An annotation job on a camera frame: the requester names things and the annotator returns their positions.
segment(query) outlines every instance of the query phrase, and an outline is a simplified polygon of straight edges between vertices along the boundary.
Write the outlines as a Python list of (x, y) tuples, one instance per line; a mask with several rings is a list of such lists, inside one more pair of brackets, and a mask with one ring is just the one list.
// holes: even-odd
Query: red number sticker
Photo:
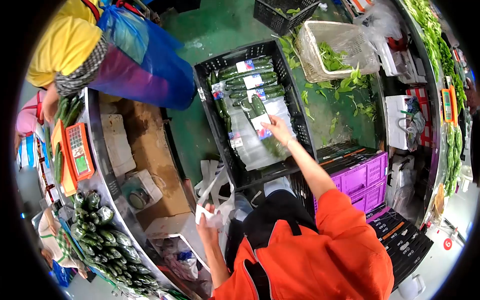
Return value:
[(451, 239), (445, 239), (444, 248), (445, 248), (445, 250), (450, 250), (452, 248), (452, 240)]

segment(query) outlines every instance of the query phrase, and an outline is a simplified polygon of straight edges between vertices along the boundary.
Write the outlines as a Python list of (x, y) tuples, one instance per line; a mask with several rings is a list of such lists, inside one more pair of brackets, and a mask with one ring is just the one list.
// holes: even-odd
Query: purple plastic crate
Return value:
[(330, 175), (339, 191), (351, 196), (366, 187), (386, 178), (388, 168), (387, 152), (381, 152), (372, 159)]
[[(338, 190), (345, 193), (350, 198), (352, 198), (353, 196), (357, 196), (356, 194), (367, 192), (367, 190), (370, 190), (370, 186), (376, 186), (378, 183), (383, 184), (384, 191), (381, 197), (382, 200), (379, 202), (380, 204), (381, 202), (383, 202), (385, 197), (386, 173), (388, 171), (387, 168), (387, 152), (381, 152), (369, 160), (365, 160), (353, 167), (346, 168), (337, 173), (334, 173), (330, 175), (330, 177), (332, 178)], [(359, 201), (359, 203), (354, 203), (353, 206), (360, 210), (363, 210), (365, 213), (369, 212), (377, 206), (372, 206), (371, 203), (365, 201), (366, 200), (362, 200)], [(313, 206), (315, 208), (316, 214), (318, 204), (315, 196), (313, 197)]]
[(351, 196), (352, 205), (364, 213), (368, 213), (385, 200), (386, 180), (379, 181), (372, 186)]

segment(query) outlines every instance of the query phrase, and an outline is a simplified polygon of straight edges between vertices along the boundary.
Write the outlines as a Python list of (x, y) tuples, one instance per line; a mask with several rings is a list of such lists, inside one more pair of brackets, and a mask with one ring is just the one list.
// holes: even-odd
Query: yellow shirt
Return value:
[[(90, 2), (98, 7), (100, 1)], [(36, 47), (27, 81), (45, 86), (53, 82), (56, 72), (69, 75), (88, 58), (101, 35), (92, 11), (81, 0), (67, 0)]]

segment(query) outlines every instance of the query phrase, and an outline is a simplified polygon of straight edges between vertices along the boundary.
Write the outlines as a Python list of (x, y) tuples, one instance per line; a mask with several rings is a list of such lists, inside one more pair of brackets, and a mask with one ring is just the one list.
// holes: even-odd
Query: digital scale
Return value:
[(457, 126), (458, 111), (456, 107), (455, 88), (450, 85), (449, 89), (442, 89), (442, 99), (444, 103), (444, 120), (446, 123), (453, 122)]
[(90, 157), (85, 124), (76, 123), (75, 125), (67, 127), (65, 129), (65, 135), (67, 136), (68, 148), (71, 154), (70, 158), (77, 181), (91, 178), (95, 169), (92, 158)]
[(60, 143), (63, 153), (61, 191), (65, 196), (71, 196), (77, 192), (78, 182), (91, 178), (95, 172), (86, 139), (85, 124), (77, 123), (64, 130), (59, 119), (52, 132), (51, 142), (53, 153), (57, 143)]

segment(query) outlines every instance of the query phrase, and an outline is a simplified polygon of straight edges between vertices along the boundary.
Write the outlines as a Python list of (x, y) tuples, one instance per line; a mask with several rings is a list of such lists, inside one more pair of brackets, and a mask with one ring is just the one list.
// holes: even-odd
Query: orange jacket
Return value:
[(254, 252), (243, 238), (235, 271), (212, 299), (258, 299), (245, 260), (262, 265), (275, 300), (388, 299), (394, 283), (392, 262), (350, 198), (338, 190), (322, 195), (316, 225), (320, 234), (300, 226), (302, 235), (293, 236), (288, 223), (278, 220), (268, 247)]

